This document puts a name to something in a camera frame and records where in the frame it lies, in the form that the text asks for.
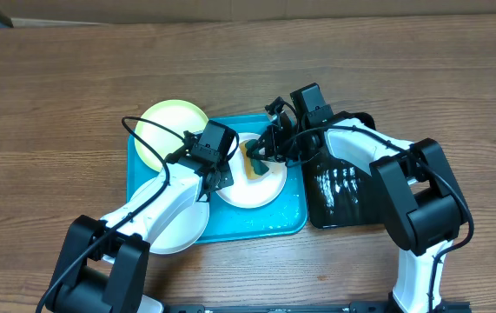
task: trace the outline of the cardboard box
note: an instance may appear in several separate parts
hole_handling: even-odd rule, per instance
[[[0,0],[10,18],[88,23],[496,13],[496,0]]]

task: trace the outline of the wooden table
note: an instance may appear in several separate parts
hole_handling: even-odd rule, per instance
[[[442,144],[477,228],[441,294],[496,311],[496,16],[465,16],[0,30],[0,312],[32,311],[69,224],[124,201],[120,117],[170,98],[210,117],[262,112],[312,82],[335,111]],[[152,256],[145,292],[212,306],[385,300],[397,253],[379,225],[308,225]]]

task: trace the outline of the sponge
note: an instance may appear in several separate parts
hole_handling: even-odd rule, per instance
[[[247,156],[246,152],[256,143],[256,139],[251,139],[240,143],[241,155],[244,158],[244,170],[246,171],[246,177],[249,180],[255,180],[268,172],[268,166],[265,165],[263,161],[250,159]]]

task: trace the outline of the light green plate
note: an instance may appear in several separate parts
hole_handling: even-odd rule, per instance
[[[142,118],[170,128],[182,135],[185,130],[196,132],[205,129],[208,118],[203,111],[188,101],[166,100],[143,113]],[[162,158],[182,147],[182,141],[165,130],[138,122],[136,134],[145,140]],[[137,154],[151,169],[161,171],[161,162],[142,143],[135,141]]]

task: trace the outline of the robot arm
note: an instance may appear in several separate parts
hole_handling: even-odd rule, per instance
[[[369,129],[357,118],[349,118],[336,123],[334,126],[357,127],[368,130],[377,136],[390,141],[405,150],[410,149],[412,142],[399,140],[381,134],[376,130]],[[370,166],[382,157],[392,157],[399,154],[398,151],[389,149],[384,144],[378,143],[371,137],[360,132],[350,130],[327,130],[325,141],[331,156],[345,160],[365,171],[371,176]],[[417,183],[415,177],[408,177],[407,184]],[[442,250],[450,247],[453,240],[443,240],[428,248],[425,253],[417,256],[412,250],[399,251],[398,280],[393,289],[393,300],[405,313],[427,312],[429,301],[429,281],[433,270],[433,258]],[[433,287],[433,306],[440,304],[440,277],[443,262],[446,256],[441,258],[437,264],[437,274]]]
[[[400,247],[399,276],[393,289],[397,310],[427,312],[433,258],[452,245],[460,225],[466,222],[462,208],[448,190],[415,162],[416,158],[425,162],[463,199],[441,147],[432,139],[412,143],[381,134],[374,129],[374,120],[366,113],[333,114],[316,83],[294,91],[290,96],[295,106],[294,113],[300,117],[297,133],[293,129],[277,127],[276,121],[284,114],[281,110],[283,100],[277,98],[270,109],[266,107],[267,112],[274,112],[272,123],[275,125],[267,129],[257,146],[258,150],[265,148],[265,154],[249,152],[255,158],[269,161],[287,162],[289,158],[297,157],[295,161],[303,163],[326,148],[332,157],[348,161],[366,172],[373,182],[376,207],[383,216],[385,228]],[[407,152],[388,148],[361,131],[330,128],[338,126],[364,130]],[[300,137],[300,130],[307,134]],[[293,139],[295,148],[286,149],[284,145],[292,146]],[[426,181],[429,182],[428,189],[418,194],[410,190],[409,185]],[[437,265],[433,307],[440,304],[443,260],[444,256]]]
[[[143,293],[150,245],[184,209],[209,192],[234,183],[228,167],[228,151],[236,136],[229,127],[209,121],[201,135],[185,134],[185,143],[169,154],[169,185],[165,191],[132,220],[109,236],[88,255],[113,263],[109,276],[91,269],[87,260],[62,273],[95,240],[141,207],[164,184],[165,172],[129,203],[97,221],[78,217],[69,227],[56,263],[51,285],[62,283],[46,297],[47,309],[57,313],[161,313],[162,305]]]

